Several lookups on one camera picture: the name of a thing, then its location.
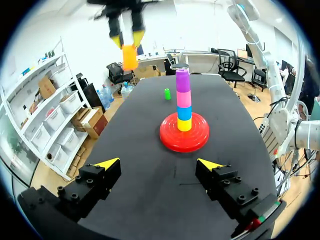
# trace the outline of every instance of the wooden floor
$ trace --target wooden floor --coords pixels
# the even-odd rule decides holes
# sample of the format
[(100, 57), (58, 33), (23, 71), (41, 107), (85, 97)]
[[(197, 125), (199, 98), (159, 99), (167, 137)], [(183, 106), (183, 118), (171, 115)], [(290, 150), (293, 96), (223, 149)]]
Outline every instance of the wooden floor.
[[(237, 88), (233, 88), (233, 90), (239, 94), (241, 102), (243, 103), (247, 111), (250, 113), (252, 119), (256, 117), (261, 117), (265, 113), (268, 113), (270, 111), (269, 104), (271, 103), (271, 99), (268, 89), (265, 89), (263, 92), (261, 92), (261, 88), (256, 90), (256, 95), (261, 99), (260, 103), (256, 103), (247, 97), (248, 94), (252, 94), (255, 91), (255, 89), (252, 88), (252, 86), (248, 83), (238, 83)], [(104, 114), (108, 121), (113, 117), (113, 115), (116, 113), (117, 109), (122, 103), (123, 99), (121, 97), (115, 98), (114, 102), (111, 104), (110, 109), (108, 109)], [(257, 119), (255, 121), (256, 126), (259, 126), (261, 121), (261, 119)], [(86, 150), (82, 155), (77, 168), (80, 168), (84, 165), (87, 157), (92, 151), (95, 142), (96, 140), (87, 137), (87, 139), (83, 143)], [(304, 201), (309, 191), (309, 177), (305, 179), (303, 179), (303, 176), (292, 177), (290, 179), (290, 182), (291, 187), (283, 197), (283, 200), (286, 201), (287, 206), (285, 210), (281, 213), (281, 215), (278, 217), (278, 219), (275, 221), (275, 226), (272, 233), (273, 237), (275, 237), (286, 226), (286, 224), (293, 217), (297, 209)], [(54, 171), (52, 171), (49, 167), (47, 167), (40, 161), (32, 179), (31, 186), (38, 189), (41, 185), (43, 185), (53, 194), (57, 195), (57, 187), (66, 186), (67, 184), (68, 182), (65, 179), (56, 174)]]

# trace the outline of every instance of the white wall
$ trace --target white wall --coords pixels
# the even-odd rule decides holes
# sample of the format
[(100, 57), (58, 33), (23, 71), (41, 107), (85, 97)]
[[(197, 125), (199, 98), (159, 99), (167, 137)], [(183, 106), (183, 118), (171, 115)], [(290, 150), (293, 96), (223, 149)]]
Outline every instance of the white wall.
[(221, 5), (176, 0), (175, 8), (186, 50), (246, 48), (240, 29)]
[[(126, 12), (122, 16), (124, 41), (130, 44), (131, 15)], [(219, 4), (161, 1), (146, 6), (143, 20), (146, 32), (141, 44), (145, 54), (161, 53), (163, 48), (207, 51), (210, 47), (237, 51), (246, 47), (241, 31)], [(265, 42), (265, 49), (276, 54), (278, 61), (282, 60), (278, 57), (274, 27), (262, 20), (252, 21), (252, 27)], [(109, 38), (107, 19), (52, 17), (19, 29), (2, 68), (1, 84), (4, 88), (10, 87), (23, 70), (35, 65), (56, 45), (60, 36), (73, 74), (83, 73), (96, 88), (108, 75), (106, 66), (123, 58), (121, 50)]]
[[(123, 39), (125, 44), (131, 44), (132, 19), (130, 12), (122, 13)], [(184, 48), (178, 33), (178, 19), (173, 0), (160, 1), (145, 6), (142, 12), (145, 33), (141, 41), (144, 54), (163, 52), (163, 49)]]
[(96, 88), (101, 86), (108, 73), (106, 66), (122, 60), (121, 50), (109, 38), (106, 19), (49, 18), (20, 28), (7, 54), (7, 60), (14, 58), (16, 71), (13, 75), (6, 72), (7, 62), (1, 83), (5, 86), (12, 84), (23, 70), (36, 65), (39, 58), (55, 47), (60, 36), (73, 75), (82, 73)]

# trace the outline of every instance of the black table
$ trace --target black table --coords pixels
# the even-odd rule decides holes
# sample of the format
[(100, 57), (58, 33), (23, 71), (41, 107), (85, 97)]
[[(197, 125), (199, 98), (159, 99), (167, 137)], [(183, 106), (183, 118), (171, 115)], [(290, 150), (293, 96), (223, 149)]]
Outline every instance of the black table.
[[(211, 201), (195, 176), (196, 160), (232, 164), (260, 197), (276, 193), (269, 154), (249, 113), (219, 76), (191, 75), (192, 110), (209, 123), (197, 152), (177, 153), (159, 139), (176, 111), (175, 76), (142, 80), (119, 107), (87, 163), (120, 158), (122, 175), (105, 201), (79, 224), (121, 240), (230, 239), (238, 223)], [(170, 88), (171, 100), (164, 89)]]

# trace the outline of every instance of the computer monitor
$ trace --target computer monitor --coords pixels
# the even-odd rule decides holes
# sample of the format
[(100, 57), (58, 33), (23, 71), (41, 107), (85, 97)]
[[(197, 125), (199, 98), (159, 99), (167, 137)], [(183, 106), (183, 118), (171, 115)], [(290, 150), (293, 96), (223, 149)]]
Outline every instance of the computer monitor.
[(242, 49), (238, 49), (238, 57), (248, 59), (248, 52)]
[(281, 70), (282, 70), (282, 71), (287, 68), (287, 64), (288, 64), (288, 63), (287, 63), (286, 61), (282, 60), (282, 65), (281, 65)]
[(245, 50), (246, 50), (247, 53), (248, 53), (248, 57), (252, 58), (252, 52), (251, 52), (250, 47), (249, 47), (248, 44), (245, 45)]
[(144, 55), (144, 50), (142, 49), (142, 45), (140, 44), (140, 46), (138, 46), (137, 48), (137, 55)]

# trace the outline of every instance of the black office chair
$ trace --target black office chair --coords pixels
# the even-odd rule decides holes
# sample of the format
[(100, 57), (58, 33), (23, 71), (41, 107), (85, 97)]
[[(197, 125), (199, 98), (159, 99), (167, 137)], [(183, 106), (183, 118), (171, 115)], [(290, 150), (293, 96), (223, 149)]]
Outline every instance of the black office chair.
[(266, 73), (260, 69), (255, 69), (253, 71), (253, 78), (252, 78), (252, 86), (254, 87), (254, 94), (248, 94), (248, 98), (250, 98), (252, 101), (256, 102), (256, 103), (260, 103), (261, 100), (260, 98), (256, 95), (256, 91), (258, 86), (262, 87), (261, 92), (264, 91), (264, 88), (266, 88), (267, 86), (265, 86), (266, 84)]
[(253, 71), (253, 77), (252, 77), (252, 85), (260, 86), (261, 92), (264, 91), (264, 89), (267, 87), (266, 83), (266, 72), (260, 69), (255, 68)]
[(167, 57), (167, 59), (169, 60), (169, 63), (170, 63), (171, 65), (176, 64), (175, 59), (171, 56), (170, 53), (168, 53), (168, 54), (166, 55), (166, 57)]
[[(106, 68), (109, 70), (110, 81), (115, 85), (123, 82), (130, 82), (134, 78), (132, 71), (129, 74), (124, 74), (124, 70), (116, 62), (109, 64)], [(118, 89), (118, 94), (121, 94), (121, 88), (122, 86)]]
[(291, 95), (292, 90), (294, 89), (295, 81), (296, 81), (296, 77), (293, 74), (289, 73), (289, 76), (285, 82), (285, 86), (286, 86), (285, 94)]
[[(247, 74), (247, 71), (238, 65), (238, 59), (235, 51), (228, 49), (218, 49), (219, 53), (219, 72), (223, 79), (229, 82), (234, 82), (234, 87), (237, 87), (237, 82), (244, 82), (244, 75)], [(244, 74), (239, 75), (239, 69), (244, 71)]]

